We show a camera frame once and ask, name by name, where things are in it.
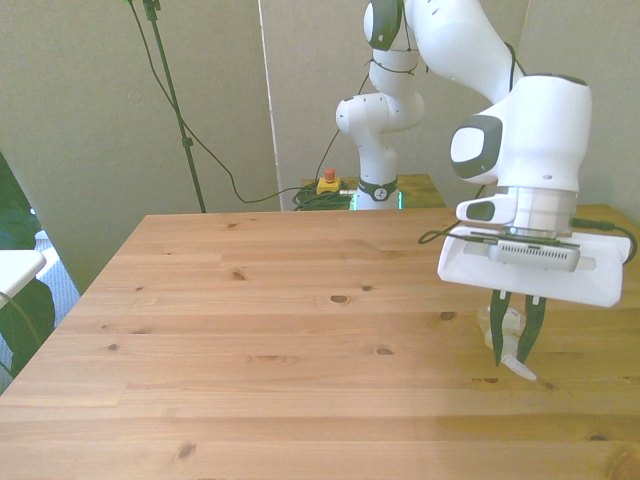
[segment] small white object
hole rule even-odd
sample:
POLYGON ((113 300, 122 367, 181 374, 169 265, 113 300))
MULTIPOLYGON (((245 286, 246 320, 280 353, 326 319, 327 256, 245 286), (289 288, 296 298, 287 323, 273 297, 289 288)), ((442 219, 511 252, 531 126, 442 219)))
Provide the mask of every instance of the small white object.
MULTIPOLYGON (((44 264, 44 257, 35 250, 0 250, 0 292, 13 298, 44 264)), ((0 308, 6 303, 0 297, 0 308)))
MULTIPOLYGON (((493 335, 490 325, 491 307, 487 307, 486 314, 478 315, 478 324, 484 333, 484 343, 493 350, 493 335)), ((502 358, 501 362, 516 375, 535 382, 538 378, 527 366, 517 359, 518 341, 524 330, 524 319, 513 308, 508 308, 502 320, 502 358)))

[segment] white object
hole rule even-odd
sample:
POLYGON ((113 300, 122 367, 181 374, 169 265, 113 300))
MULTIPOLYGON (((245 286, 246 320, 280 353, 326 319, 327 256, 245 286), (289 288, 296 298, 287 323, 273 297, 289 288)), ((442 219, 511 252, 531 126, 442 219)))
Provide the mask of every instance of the white object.
MULTIPOLYGON (((486 313, 478 315, 478 324, 484 333, 484 343, 493 350, 493 334, 490 320, 491 307, 487 307, 486 313)), ((524 319, 513 308, 507 309, 502 321, 502 358, 501 362, 516 375, 532 382, 538 378, 526 365, 517 359, 518 341, 524 330, 524 319)))
MULTIPOLYGON (((461 226, 451 233, 468 236, 502 232, 461 226)), ((580 249, 573 272, 494 261, 489 257, 490 245, 448 237, 442 247, 438 275, 448 282, 587 305, 611 307, 617 303, 622 293, 622 263, 629 254, 629 239, 574 233, 563 240, 580 249)))
MULTIPOLYGON (((44 264, 44 257, 35 250, 0 250, 0 292, 13 298, 44 264)), ((0 308, 6 303, 0 297, 0 308)))

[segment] wooden tabletop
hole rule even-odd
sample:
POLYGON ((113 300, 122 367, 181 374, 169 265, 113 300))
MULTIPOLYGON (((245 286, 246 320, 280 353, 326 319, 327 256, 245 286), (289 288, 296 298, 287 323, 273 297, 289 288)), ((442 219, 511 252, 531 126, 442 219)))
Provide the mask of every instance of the wooden tabletop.
POLYGON ((529 382, 417 244, 452 220, 145 218, 0 397, 0 478, 640 478, 640 260, 612 309, 548 302, 529 382))

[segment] white plastic mount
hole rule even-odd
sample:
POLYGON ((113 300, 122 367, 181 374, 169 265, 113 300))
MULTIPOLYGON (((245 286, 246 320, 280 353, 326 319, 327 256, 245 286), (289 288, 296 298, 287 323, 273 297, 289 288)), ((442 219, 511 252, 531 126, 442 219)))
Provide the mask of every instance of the white plastic mount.
MULTIPOLYGON (((498 235, 502 232, 461 226, 456 236, 498 235)), ((440 254, 438 275, 447 282, 505 290, 556 300, 611 307, 622 294, 622 264, 629 254, 628 238, 573 233, 563 239, 580 250, 574 271, 554 270, 547 263, 514 264, 492 260, 490 245, 448 237, 440 254)))

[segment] white table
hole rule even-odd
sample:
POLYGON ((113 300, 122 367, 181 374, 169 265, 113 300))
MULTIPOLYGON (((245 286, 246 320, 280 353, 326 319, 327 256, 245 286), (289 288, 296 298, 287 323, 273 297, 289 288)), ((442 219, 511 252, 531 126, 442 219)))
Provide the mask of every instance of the white table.
MULTIPOLYGON (((35 250, 0 250, 0 292, 13 298, 45 263, 44 256, 35 250)), ((6 303, 0 296, 0 308, 6 303)))

